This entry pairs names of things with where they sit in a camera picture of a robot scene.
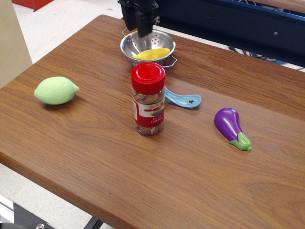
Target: plastic spoon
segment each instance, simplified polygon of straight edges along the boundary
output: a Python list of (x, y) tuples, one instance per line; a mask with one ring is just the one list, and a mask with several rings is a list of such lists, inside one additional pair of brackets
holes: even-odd
[(198, 94), (178, 95), (167, 88), (165, 88), (165, 98), (169, 99), (174, 104), (185, 108), (197, 107), (201, 102), (201, 96)]

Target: toy lemon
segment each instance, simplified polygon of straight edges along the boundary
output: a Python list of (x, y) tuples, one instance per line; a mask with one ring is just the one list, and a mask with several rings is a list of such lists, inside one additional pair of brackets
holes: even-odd
[(156, 60), (168, 55), (170, 52), (171, 50), (168, 48), (149, 49), (132, 57), (140, 60)]
[(43, 80), (34, 95), (46, 104), (58, 105), (70, 101), (79, 90), (80, 88), (68, 78), (54, 76)]

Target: jar label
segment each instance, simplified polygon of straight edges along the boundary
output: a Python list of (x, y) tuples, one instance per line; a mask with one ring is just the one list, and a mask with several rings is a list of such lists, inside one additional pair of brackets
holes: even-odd
[(134, 119), (137, 124), (152, 128), (164, 121), (164, 99), (156, 104), (141, 104), (133, 100)]

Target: red lid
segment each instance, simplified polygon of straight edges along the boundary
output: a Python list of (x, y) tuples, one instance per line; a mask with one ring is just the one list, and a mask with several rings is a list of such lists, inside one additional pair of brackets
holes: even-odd
[(141, 94), (156, 94), (165, 86), (164, 68), (153, 62), (144, 62), (132, 69), (132, 87)]

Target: yellow banana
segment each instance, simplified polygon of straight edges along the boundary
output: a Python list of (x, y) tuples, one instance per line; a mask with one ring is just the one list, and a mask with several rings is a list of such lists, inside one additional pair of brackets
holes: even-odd
[(159, 48), (159, 49), (149, 49), (145, 50), (138, 55), (133, 55), (133, 58), (140, 59), (140, 60), (156, 60), (160, 59), (171, 52), (168, 48)]

